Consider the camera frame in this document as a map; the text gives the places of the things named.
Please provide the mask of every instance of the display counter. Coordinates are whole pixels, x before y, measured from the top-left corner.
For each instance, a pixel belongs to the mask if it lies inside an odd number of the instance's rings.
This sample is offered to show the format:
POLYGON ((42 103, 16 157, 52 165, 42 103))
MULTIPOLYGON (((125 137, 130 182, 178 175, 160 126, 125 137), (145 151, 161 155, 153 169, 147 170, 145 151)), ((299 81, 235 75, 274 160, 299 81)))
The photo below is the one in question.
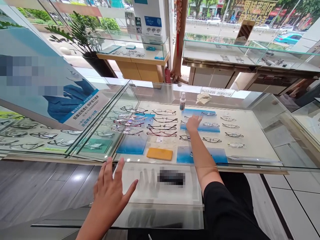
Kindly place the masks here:
POLYGON ((249 40, 242 46, 235 38, 186 33, 183 65, 191 67, 189 85, 230 88, 236 82, 234 89, 280 94, 299 79, 317 79, 320 55, 275 43, 249 40))
POLYGON ((221 171, 285 174, 320 168, 319 143, 272 94, 134 80, 119 87, 83 132, 46 129, 42 124, 32 127, 36 123, 30 119, 12 121, 6 118, 8 113, 2 114, 5 127, 0 132, 0 148, 7 159, 63 158, 98 164, 108 156, 124 157, 126 162, 143 164, 140 167, 149 175, 163 164, 190 169, 193 156, 185 122, 193 114, 203 117, 199 133, 221 171), (186 93, 184 111, 179 110, 181 92, 186 93), (196 104, 202 92, 212 96, 205 106, 196 104), (14 130, 26 133, 12 136, 14 130), (43 145, 12 147, 25 142, 43 145), (150 158, 150 148, 169 150, 172 157, 150 158))
POLYGON ((88 39, 99 42, 97 56, 115 60, 124 78, 164 82, 169 38, 105 31, 91 34, 88 39))

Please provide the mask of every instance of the gray floor tile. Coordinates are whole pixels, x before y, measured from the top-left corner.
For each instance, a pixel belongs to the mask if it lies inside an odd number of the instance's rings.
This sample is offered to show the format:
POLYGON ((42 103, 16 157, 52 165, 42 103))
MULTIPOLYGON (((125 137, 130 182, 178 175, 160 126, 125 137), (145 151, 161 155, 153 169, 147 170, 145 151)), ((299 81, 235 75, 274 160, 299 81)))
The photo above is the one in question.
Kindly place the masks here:
POLYGON ((270 187, 291 189, 283 175, 265 174, 264 176, 266 177, 270 187))
POLYGON ((286 175, 293 190, 320 193, 320 173, 290 171, 286 175))
POLYGON ((245 174, 251 188, 254 215, 271 240, 288 240, 280 219, 259 174, 245 174))
POLYGON ((34 198, 49 180, 57 167, 56 163, 33 162, 27 169, 21 169, 15 180, 1 190, 0 219, 11 222, 34 198))
POLYGON ((60 163, 50 180, 67 181, 77 166, 77 164, 60 163))
POLYGON ((51 204, 54 197, 58 194, 64 181, 49 180, 36 193, 34 198, 25 206, 21 213, 14 219, 14 224, 30 221, 39 218, 46 208, 51 204))
POLYGON ((94 166, 79 192, 69 204, 68 208, 79 208, 88 205, 93 200, 93 186, 98 179, 101 166, 94 166))
POLYGON ((288 227, 296 240, 320 240, 292 190, 272 188, 288 227))
POLYGON ((314 227, 320 233, 320 194, 294 191, 314 227))
POLYGON ((41 216, 67 209, 87 179, 92 168, 93 166, 78 165, 41 216))

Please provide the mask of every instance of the eyeglasses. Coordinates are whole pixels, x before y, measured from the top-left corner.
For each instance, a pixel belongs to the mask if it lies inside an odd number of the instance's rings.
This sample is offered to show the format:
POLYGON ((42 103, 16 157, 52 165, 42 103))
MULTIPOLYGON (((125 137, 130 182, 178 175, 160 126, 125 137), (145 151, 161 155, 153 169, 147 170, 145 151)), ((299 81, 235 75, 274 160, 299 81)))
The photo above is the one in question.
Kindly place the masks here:
POLYGON ((246 147, 246 145, 244 145, 243 143, 234 143, 234 142, 228 143, 228 146, 229 147, 236 147, 236 148, 246 147))
POLYGON ((236 119, 234 119, 234 118, 231 118, 231 117, 227 117, 227 116, 222 116, 222 117, 220 117, 222 120, 225 120, 225 121, 229 121, 229 122, 231 122, 231 121, 236 121, 236 119))
POLYGON ((19 140, 0 138, 1 146, 11 146, 11 144, 15 142, 19 142, 19 140))
POLYGON ((143 132, 135 128, 129 128, 121 125, 116 125, 115 127, 112 127, 111 130, 119 133, 123 133, 123 134, 135 135, 135 136, 140 136, 139 133, 143 132))
POLYGON ((26 144, 19 144, 19 145, 13 145, 10 146, 11 149, 16 149, 16 150, 31 150, 31 149, 36 149, 38 147, 44 146, 44 143, 26 143, 26 144))
POLYGON ((176 115, 176 111, 167 109, 167 110, 161 110, 161 109, 154 109, 151 111, 150 114, 157 114, 157 115, 176 115))
POLYGON ((187 135, 180 135, 179 140, 184 140, 184 141, 191 141, 190 137, 187 135))
POLYGON ((25 132, 25 131, 11 130, 11 131, 6 131, 3 133, 0 133, 0 136, 3 136, 3 137, 22 137, 27 134, 28 134, 28 132, 25 132))
POLYGON ((208 126, 208 127, 220 127, 218 123, 203 123, 203 126, 208 126))
POLYGON ((94 135, 97 135, 100 137, 112 138, 114 136, 114 133, 108 133, 108 132, 104 132, 102 130, 98 130, 98 131, 95 131, 94 135))
POLYGON ((133 120, 126 120, 126 119, 118 119, 118 120, 114 120, 114 123, 118 123, 120 125, 124 125, 124 126, 131 126, 131 127, 141 127, 142 124, 141 122, 137 122, 137 121, 133 121, 133 120))
POLYGON ((158 136, 158 137, 176 137, 177 132, 170 133, 166 131, 160 131, 158 129, 149 129, 150 132, 147 132, 147 135, 153 135, 153 136, 158 136))
POLYGON ((53 128, 48 127, 48 126, 45 126, 45 125, 41 126, 41 128, 45 128, 45 129, 53 129, 53 128))
POLYGON ((232 133, 232 132, 225 132, 229 137, 243 137, 241 133, 232 133))
POLYGON ((7 113, 7 114, 0 114, 0 117, 9 118, 9 119, 20 119, 23 117, 23 115, 18 113, 7 113))
POLYGON ((238 125, 232 125, 232 124, 222 124, 222 126, 224 127, 228 127, 228 128, 240 128, 238 125))
POLYGON ((159 126, 151 126, 151 124, 148 124, 147 128, 148 129, 158 129, 158 130, 175 130, 177 125, 173 125, 173 126, 166 126, 164 125, 159 125, 159 126))
POLYGON ((178 119, 175 118, 175 119, 169 119, 169 118, 150 118, 150 121, 153 121, 155 120, 156 122, 161 122, 161 123, 168 123, 168 122, 171 122, 171 123, 176 123, 178 122, 178 119))
POLYGON ((207 115, 207 116, 216 116, 216 113, 211 113, 211 112, 201 112, 201 114, 207 115))
POLYGON ((83 147, 87 149, 101 149, 102 143, 86 143, 83 147))
POLYGON ((48 142, 48 144, 51 145, 56 145, 56 146, 60 146, 60 147, 69 147, 74 143, 75 140, 64 140, 63 138, 58 138, 58 139, 54 139, 50 142, 48 142))
POLYGON ((61 130, 61 132, 67 133, 70 135, 80 135, 80 133, 82 133, 82 131, 72 131, 72 130, 61 130))
POLYGON ((5 124, 8 124, 10 122, 11 122, 10 120, 0 119, 0 125, 5 125, 5 124))
POLYGON ((145 110, 144 108, 133 108, 133 106, 123 106, 120 108, 122 111, 127 111, 131 113, 139 113, 139 114, 145 114, 144 112, 148 111, 145 110))
POLYGON ((10 127, 13 127, 13 128, 21 128, 21 129, 30 129, 30 128, 34 128, 38 126, 37 123, 21 123, 21 124, 16 124, 16 125, 11 125, 10 127))
POLYGON ((203 137, 202 140, 207 142, 212 142, 212 143, 222 142, 219 138, 203 137))
POLYGON ((57 133, 48 133, 48 132, 36 132, 36 133, 29 133, 33 137, 42 138, 42 139, 53 139, 58 136, 57 133))
POLYGON ((120 114, 118 116, 118 119, 126 119, 126 120, 144 120, 146 119, 147 117, 144 117, 144 116, 138 116, 138 115, 129 115, 129 114, 120 114))

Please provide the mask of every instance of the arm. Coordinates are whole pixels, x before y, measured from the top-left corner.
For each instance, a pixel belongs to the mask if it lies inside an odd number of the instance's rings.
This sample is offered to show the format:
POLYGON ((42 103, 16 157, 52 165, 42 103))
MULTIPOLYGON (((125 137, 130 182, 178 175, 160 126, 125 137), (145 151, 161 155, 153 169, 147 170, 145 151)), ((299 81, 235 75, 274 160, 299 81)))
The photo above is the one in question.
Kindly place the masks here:
POLYGON ((193 115, 189 118, 186 126, 190 134, 193 161, 203 195, 204 189, 209 183, 220 182, 223 184, 223 181, 216 163, 199 136, 198 126, 201 120, 202 117, 193 115))
POLYGON ((136 179, 123 195, 123 165, 124 161, 121 158, 113 179, 112 158, 109 157, 107 162, 103 163, 93 189, 94 202, 76 240, 101 240, 128 204, 138 180, 136 179))

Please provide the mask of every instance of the glass display case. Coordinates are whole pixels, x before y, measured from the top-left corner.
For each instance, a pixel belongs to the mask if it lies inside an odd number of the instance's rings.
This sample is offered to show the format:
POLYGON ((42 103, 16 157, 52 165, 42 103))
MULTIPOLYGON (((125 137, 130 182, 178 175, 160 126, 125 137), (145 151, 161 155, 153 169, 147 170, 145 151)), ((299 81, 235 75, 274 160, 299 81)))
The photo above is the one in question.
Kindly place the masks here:
POLYGON ((320 98, 292 113, 294 118, 302 125, 311 137, 320 144, 320 98))
POLYGON ((256 65, 268 50, 255 41, 235 45, 235 38, 186 33, 183 58, 237 65, 256 65))
POLYGON ((169 38, 104 31, 88 36, 96 51, 111 56, 146 60, 164 60, 169 52, 169 38))
POLYGON ((245 46, 234 43, 235 38, 186 33, 183 58, 320 72, 320 54, 290 51, 263 41, 248 40, 245 46))
POLYGON ((70 157, 105 161, 112 156, 144 164, 193 165, 185 125, 192 114, 203 116, 200 136, 220 169, 283 172, 318 171, 320 167, 318 143, 307 131, 301 131, 299 123, 272 94, 133 80, 70 157), (186 93, 184 111, 179 110, 181 92, 186 93), (196 104, 202 92, 212 96, 205 106, 196 104), (97 139, 107 141, 108 148, 103 152, 83 148, 97 139), (150 148, 168 150, 172 157, 150 158, 150 148))
MULTIPOLYGON (((93 83, 108 98, 105 107, 93 120, 99 119, 104 110, 113 103, 114 98, 126 86, 128 80, 103 78, 102 83, 93 83)), ((78 141, 91 128, 84 131, 57 130, 38 123, 30 118, 0 107, 0 153, 27 154, 29 156, 47 156, 65 158, 68 152, 77 146, 78 141)), ((95 144, 89 142, 84 149, 91 150, 95 144)))

